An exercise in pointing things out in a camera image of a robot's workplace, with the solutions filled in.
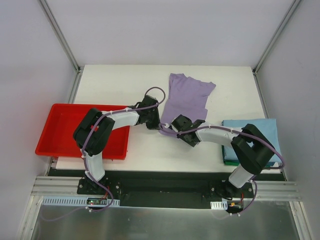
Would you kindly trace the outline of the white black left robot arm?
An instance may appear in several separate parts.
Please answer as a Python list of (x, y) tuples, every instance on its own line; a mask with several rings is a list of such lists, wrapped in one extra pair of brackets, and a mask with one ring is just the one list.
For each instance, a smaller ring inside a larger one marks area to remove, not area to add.
[(145, 125), (148, 130), (157, 130), (160, 124), (159, 102), (145, 95), (141, 102), (116, 111), (100, 111), (91, 108), (73, 133), (84, 161), (85, 175), (90, 179), (88, 188), (99, 195), (105, 191), (106, 183), (102, 153), (112, 131)]

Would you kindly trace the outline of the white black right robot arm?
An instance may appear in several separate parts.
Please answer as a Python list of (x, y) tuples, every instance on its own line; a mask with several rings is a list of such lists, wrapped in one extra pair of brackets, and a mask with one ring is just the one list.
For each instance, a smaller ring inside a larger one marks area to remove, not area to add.
[(272, 144), (253, 124), (232, 129), (201, 119), (192, 122), (181, 114), (171, 122), (169, 129), (192, 147), (200, 142), (210, 142), (234, 150), (239, 165), (221, 187), (216, 188), (233, 198), (242, 193), (245, 183), (259, 175), (275, 154)]

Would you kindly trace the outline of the lilac t shirt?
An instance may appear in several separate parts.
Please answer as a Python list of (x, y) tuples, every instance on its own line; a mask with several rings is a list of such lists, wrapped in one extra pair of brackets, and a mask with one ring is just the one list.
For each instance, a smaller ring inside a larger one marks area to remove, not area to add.
[(208, 97), (216, 85), (203, 82), (183, 73), (171, 73), (169, 76), (168, 99), (160, 118), (162, 124), (171, 124), (179, 115), (189, 118), (192, 122), (205, 120), (208, 110)]

